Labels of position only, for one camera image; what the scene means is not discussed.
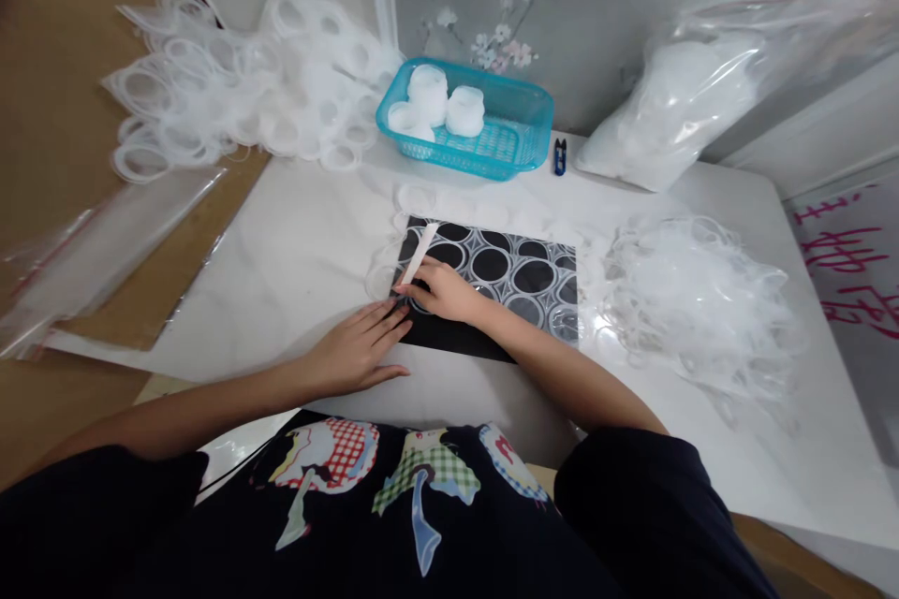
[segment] cartoon print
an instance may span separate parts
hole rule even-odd
[[[512,445],[494,424],[482,426],[479,438],[487,448],[487,452],[494,462],[494,468],[513,489],[525,498],[541,503],[550,500],[549,495],[524,465],[524,461],[519,458],[512,449]]]
[[[421,576],[428,575],[442,536],[424,518],[421,492],[431,489],[454,496],[471,505],[480,489],[480,480],[452,450],[440,442],[446,429],[411,432],[405,437],[403,454],[393,475],[384,480],[384,488],[375,494],[372,512],[384,515],[387,507],[407,489],[412,489],[412,533]]]
[[[293,447],[269,482],[296,489],[297,494],[275,550],[309,533],[311,525],[302,514],[307,491],[349,491],[369,474],[377,454],[378,432],[370,423],[332,417],[294,429],[288,435],[293,436]]]

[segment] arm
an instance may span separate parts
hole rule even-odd
[[[106,445],[124,446],[142,459],[169,459],[254,419],[407,376],[409,371],[400,365],[377,367],[412,327],[410,321],[401,325],[406,307],[388,316],[393,305],[388,300],[364,307],[296,360],[175,393],[98,421],[53,449],[36,469]]]
[[[416,285],[401,285],[396,291],[433,314],[464,321],[487,334],[585,431],[612,426],[667,434],[652,410],[603,367],[485,298],[449,265],[425,257],[415,278],[431,291]]]

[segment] hand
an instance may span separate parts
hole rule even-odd
[[[402,365],[377,367],[394,344],[412,328],[412,321],[401,321],[408,307],[390,313],[395,300],[362,307],[326,334],[298,361],[288,364],[302,373],[312,400],[346,395],[376,386],[397,376],[409,376]]]
[[[433,257],[424,257],[415,278],[424,281],[431,292],[412,284],[397,285],[393,289],[447,320],[472,323],[486,303],[491,301],[469,285],[450,265]]]

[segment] brown surface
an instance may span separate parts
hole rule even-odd
[[[0,360],[0,489],[75,431],[130,407],[149,378],[58,351]]]
[[[784,599],[882,599],[873,585],[831,566],[758,519],[734,515],[733,525]]]
[[[59,329],[101,342],[147,351],[187,292],[219,234],[241,208],[270,155],[253,152],[241,163],[225,160],[228,173],[184,221],[91,315]]]
[[[93,208],[122,182],[110,168],[126,117],[100,86],[146,53],[117,4],[154,0],[0,0],[0,251],[44,236]],[[92,317],[86,337],[148,349],[268,160],[223,161],[229,175]]]

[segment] sleeve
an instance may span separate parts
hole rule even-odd
[[[777,596],[683,440],[594,432],[559,470],[555,502],[628,596]]]
[[[25,478],[0,494],[7,578],[38,595],[106,587],[193,507],[207,462],[200,453],[147,461],[104,446]]]

